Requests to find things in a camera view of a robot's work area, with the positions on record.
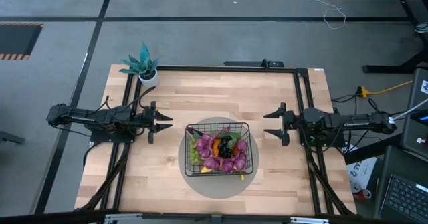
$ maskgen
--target floor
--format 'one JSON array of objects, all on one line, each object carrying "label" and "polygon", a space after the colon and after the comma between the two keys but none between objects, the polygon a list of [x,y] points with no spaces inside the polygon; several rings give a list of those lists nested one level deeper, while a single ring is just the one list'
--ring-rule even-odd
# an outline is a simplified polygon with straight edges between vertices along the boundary
[{"label": "floor", "polygon": [[[399,0],[323,1],[341,7],[349,17],[405,16]],[[420,0],[407,1],[419,21],[428,20]],[[0,0],[0,17],[97,17],[102,3]],[[325,10],[312,0],[110,0],[106,16],[322,17]],[[29,60],[0,62],[0,129],[26,138],[24,144],[0,145],[0,216],[33,211],[58,135],[45,121],[47,112],[54,104],[70,101],[95,28],[94,22],[44,24]],[[128,54],[138,55],[143,41],[164,65],[267,58],[288,67],[324,68],[332,97],[351,94],[360,85],[376,91],[411,80],[412,75],[364,74],[361,66],[397,65],[422,47],[408,23],[347,23],[335,30],[323,22],[103,23],[78,107],[100,105],[110,64]],[[407,107],[409,90],[405,86],[374,99],[381,110],[398,112]],[[335,106],[342,114],[354,111],[353,102]],[[365,100],[358,100],[359,113],[371,110]],[[85,131],[77,125],[72,129]],[[373,141],[364,139],[362,145]],[[88,138],[69,135],[47,212],[73,209],[87,147]],[[358,204],[358,212],[370,215],[366,206]]]}]

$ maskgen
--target black wire basket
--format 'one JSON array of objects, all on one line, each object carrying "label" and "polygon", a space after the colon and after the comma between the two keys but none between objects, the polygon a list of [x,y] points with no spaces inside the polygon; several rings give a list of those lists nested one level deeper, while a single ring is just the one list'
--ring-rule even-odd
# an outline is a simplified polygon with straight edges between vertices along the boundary
[{"label": "black wire basket", "polygon": [[[202,173],[203,161],[200,163],[191,163],[190,159],[190,144],[193,135],[189,133],[189,129],[196,130],[199,134],[212,134],[217,133],[224,128],[230,127],[230,132],[238,133],[241,135],[241,139],[246,141],[247,150],[245,155],[247,156],[247,162],[245,168],[242,171],[233,169],[232,173],[224,173],[221,169],[212,170],[206,173]],[[185,130],[185,174],[188,177],[201,177],[201,176],[221,176],[221,175],[248,175],[254,171],[253,167],[253,152],[251,149],[251,134],[249,132],[249,126],[244,122],[234,123],[215,123],[215,124],[190,124]]]}]

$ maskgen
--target wooden table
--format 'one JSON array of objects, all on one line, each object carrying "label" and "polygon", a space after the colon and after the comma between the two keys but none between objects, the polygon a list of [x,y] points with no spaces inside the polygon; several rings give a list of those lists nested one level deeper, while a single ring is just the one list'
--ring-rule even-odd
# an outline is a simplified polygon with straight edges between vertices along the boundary
[{"label": "wooden table", "polygon": [[[112,65],[105,96],[110,106],[122,103],[127,75]],[[322,70],[309,69],[315,107],[331,112],[332,105]],[[147,142],[147,133],[131,144],[120,211],[163,213],[223,213],[251,215],[313,215],[308,166],[296,131],[290,131],[290,145],[263,129],[278,129],[280,119],[265,119],[280,102],[298,113],[292,74],[253,72],[160,71],[159,86],[143,98],[156,100],[162,114],[174,118],[173,127]],[[137,78],[131,89],[133,98]],[[259,167],[253,182],[242,193],[228,199],[210,199],[188,186],[177,162],[185,126],[210,117],[227,117],[246,122],[259,148]],[[76,207],[86,204],[105,179],[112,144],[92,150],[76,199]],[[342,155],[335,149],[324,153],[332,188],[351,211],[356,211]],[[112,184],[108,207],[116,184]],[[321,208],[326,212],[324,193],[318,183]]]}]

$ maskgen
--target round gray plate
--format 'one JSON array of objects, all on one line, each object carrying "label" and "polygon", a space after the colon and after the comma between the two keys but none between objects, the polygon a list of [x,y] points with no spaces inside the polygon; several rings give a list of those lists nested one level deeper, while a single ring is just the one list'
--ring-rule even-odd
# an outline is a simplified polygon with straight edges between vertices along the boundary
[{"label": "round gray plate", "polygon": [[[213,117],[200,121],[198,124],[210,123],[230,123],[236,122],[229,118]],[[253,136],[251,138],[251,149],[253,153],[254,171],[251,174],[244,175],[245,180],[241,181],[240,175],[223,175],[209,177],[188,177],[185,174],[185,138],[183,137],[179,148],[179,168],[181,175],[186,180],[187,184],[199,194],[216,199],[233,197],[240,194],[254,180],[259,167],[259,150]]]}]

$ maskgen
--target white cable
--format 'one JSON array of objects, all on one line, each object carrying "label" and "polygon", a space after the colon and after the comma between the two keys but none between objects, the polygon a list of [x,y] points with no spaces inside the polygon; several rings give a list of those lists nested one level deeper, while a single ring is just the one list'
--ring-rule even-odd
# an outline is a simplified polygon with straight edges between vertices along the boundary
[{"label": "white cable", "polygon": [[[329,4],[329,3],[326,3],[326,2],[321,1],[321,0],[314,0],[314,1],[317,1],[317,2],[319,2],[319,3],[323,3],[323,4],[325,4],[325,5],[327,5],[327,6],[330,6],[330,7],[334,7],[333,9],[327,9],[327,10],[326,10],[326,12],[325,12],[325,14],[324,14],[324,16],[323,16],[324,21],[327,23],[327,26],[328,26],[330,29],[340,29],[340,28],[342,28],[342,27],[344,27],[344,26],[345,26],[345,24],[346,24],[346,15],[345,15],[345,14],[343,14],[343,12],[341,12],[341,11],[340,11],[342,8],[338,8],[338,7],[336,7],[336,6],[335,6],[335,5],[333,5],[333,4]],[[329,24],[329,23],[328,23],[328,21],[326,20],[326,16],[327,16],[327,14],[328,14],[328,12],[329,12],[329,11],[337,11],[337,12],[339,12],[339,13],[344,17],[343,25],[342,25],[342,26],[339,26],[339,27],[331,27],[331,26],[330,26],[330,24]]]},{"label": "white cable", "polygon": [[404,113],[400,114],[400,115],[399,115],[399,116],[397,116],[397,117],[394,117],[394,120],[396,120],[396,119],[398,119],[398,118],[400,118],[400,117],[402,117],[402,116],[405,116],[406,114],[408,114],[408,113],[410,113],[410,112],[414,111],[416,108],[420,107],[421,105],[423,105],[423,104],[424,104],[424,103],[426,103],[427,101],[428,101],[428,98],[427,98],[426,100],[424,100],[424,101],[420,102],[418,105],[416,105],[415,107],[411,108],[410,110],[408,110],[408,111],[406,111],[406,112],[404,112]]}]

